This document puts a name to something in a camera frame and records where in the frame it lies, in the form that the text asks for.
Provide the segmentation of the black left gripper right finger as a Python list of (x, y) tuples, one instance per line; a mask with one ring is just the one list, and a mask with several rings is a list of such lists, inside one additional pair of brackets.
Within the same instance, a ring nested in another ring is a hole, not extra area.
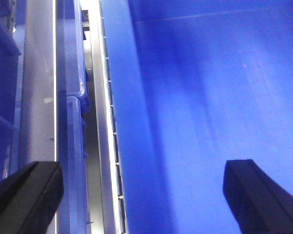
[(293, 234), (293, 195), (252, 159), (228, 160), (223, 194), (243, 234)]

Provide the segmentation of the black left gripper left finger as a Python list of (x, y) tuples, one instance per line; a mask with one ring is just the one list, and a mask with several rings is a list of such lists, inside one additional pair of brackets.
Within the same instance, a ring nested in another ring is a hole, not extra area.
[(45, 234), (64, 194), (62, 167), (34, 161), (0, 182), (0, 234)]

